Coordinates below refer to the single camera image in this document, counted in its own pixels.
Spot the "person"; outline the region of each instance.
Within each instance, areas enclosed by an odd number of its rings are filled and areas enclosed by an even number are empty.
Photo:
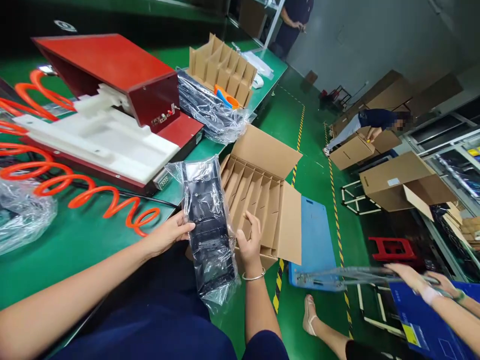
[[[480,356],[480,304],[456,289],[444,275],[427,271],[426,275],[439,281],[436,287],[452,298],[444,297],[431,287],[418,272],[403,264],[387,264],[385,267],[396,272],[405,283],[419,294],[433,310],[453,329],[453,331]],[[322,340],[340,360],[388,359],[370,346],[351,340],[332,329],[317,316],[314,298],[307,295],[304,300],[303,329],[310,335]]]
[[[343,143],[360,128],[370,127],[366,135],[366,140],[367,142],[373,143],[383,130],[387,128],[402,130],[406,122],[410,119],[411,115],[409,112],[390,111],[386,109],[362,110],[323,148],[323,153],[329,158],[335,146]]]
[[[250,239],[241,230],[236,234],[247,279],[243,359],[288,359],[263,277],[260,222],[249,212],[246,218]],[[194,228],[179,212],[139,242],[0,311],[0,359],[36,358],[143,264],[154,265],[153,282],[138,279],[138,293],[52,359],[236,359],[229,338],[210,322],[197,289],[169,292],[164,286],[169,279],[184,283],[176,276],[185,271],[175,268],[182,261],[194,273],[185,257],[188,242],[182,241]],[[180,244],[184,260],[175,257],[159,266]],[[155,257],[158,263],[152,262]],[[160,272],[167,273],[162,286],[156,281]]]
[[[307,23],[314,7],[314,0],[285,0],[280,17],[283,23],[278,30],[275,41],[269,49],[282,61],[287,59],[290,49],[300,32],[307,31]]]

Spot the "silver bangle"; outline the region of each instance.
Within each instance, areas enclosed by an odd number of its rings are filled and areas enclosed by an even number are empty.
[[[263,270],[263,271],[261,272],[261,275],[259,275],[259,276],[257,276],[257,277],[248,278],[248,277],[245,277],[245,273],[243,273],[243,274],[241,275],[241,278],[242,278],[243,280],[245,280],[245,281],[258,280],[258,279],[260,279],[260,278],[263,278],[264,275],[265,275],[265,268],[262,267],[262,270]]]

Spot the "blue pallet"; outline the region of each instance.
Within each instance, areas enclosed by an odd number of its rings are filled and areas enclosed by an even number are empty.
[[[472,350],[445,321],[404,282],[391,282],[391,294],[410,349],[436,360],[474,360]],[[453,281],[469,297],[480,300],[480,284]]]
[[[288,264],[289,281],[295,287],[343,291],[333,284],[316,284],[313,278],[299,274],[320,273],[337,267],[332,238],[330,237],[327,209],[321,203],[301,197],[301,265]],[[338,281],[338,276],[329,275],[322,281]]]

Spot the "orange coiled air hose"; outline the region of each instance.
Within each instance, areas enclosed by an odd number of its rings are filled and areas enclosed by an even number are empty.
[[[42,71],[35,69],[30,73],[31,83],[18,83],[17,85],[15,85],[15,91],[32,108],[23,106],[19,103],[16,103],[14,101],[10,101],[1,97],[0,97],[0,107],[4,108],[14,116],[21,116],[22,113],[19,110],[23,110],[25,112],[36,115],[41,118],[46,118],[51,121],[57,121],[58,117],[52,115],[50,112],[48,112],[39,104],[37,104],[35,101],[33,101],[32,98],[27,93],[27,90],[37,90],[40,93],[42,93],[43,96],[45,96],[47,99],[51,100],[55,104],[61,106],[62,108],[75,112],[76,110],[74,108],[73,102],[71,102],[66,97],[63,97],[57,94],[56,92],[53,92],[43,87],[41,79],[44,76],[45,74]]]
[[[27,132],[28,131],[21,126],[18,126],[16,124],[12,124],[6,121],[0,121],[0,133],[24,136]],[[151,208],[150,210],[144,211],[134,220],[135,212],[137,211],[140,204],[139,197],[135,196],[123,202],[119,202],[120,195],[119,195],[119,190],[116,187],[97,186],[91,177],[74,173],[73,170],[68,166],[58,162],[54,162],[54,158],[47,152],[37,147],[33,147],[29,145],[16,144],[11,142],[0,142],[0,156],[20,155],[28,152],[39,154],[43,156],[45,160],[24,162],[24,163],[19,163],[19,164],[5,167],[0,171],[0,178],[5,180],[11,180],[11,181],[20,181],[20,180],[39,177],[42,174],[45,174],[46,172],[48,172],[52,168],[61,169],[65,172],[65,175],[60,175],[42,182],[40,185],[38,185],[35,188],[33,193],[40,197],[53,196],[65,190],[72,183],[73,180],[83,180],[88,184],[88,190],[75,196],[68,203],[68,207],[70,209],[76,209],[86,204],[90,200],[92,195],[95,193],[110,191],[113,194],[113,199],[111,201],[110,206],[108,207],[105,214],[103,215],[103,218],[108,219],[114,214],[118,213],[123,208],[132,204],[130,212],[126,217],[125,225],[128,228],[132,228],[138,235],[142,237],[147,236],[147,234],[143,232],[140,229],[140,227],[151,222],[160,214],[160,209],[158,207],[154,207],[154,208]],[[15,172],[25,171],[32,168],[37,168],[37,169],[25,174],[13,175],[13,173]]]

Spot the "white plastic fixture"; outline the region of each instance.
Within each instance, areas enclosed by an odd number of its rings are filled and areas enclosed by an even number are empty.
[[[77,113],[58,121],[48,123],[31,115],[13,121],[40,144],[147,184],[180,148],[112,107],[123,106],[128,112],[125,95],[104,84],[99,87],[98,95],[74,102]]]

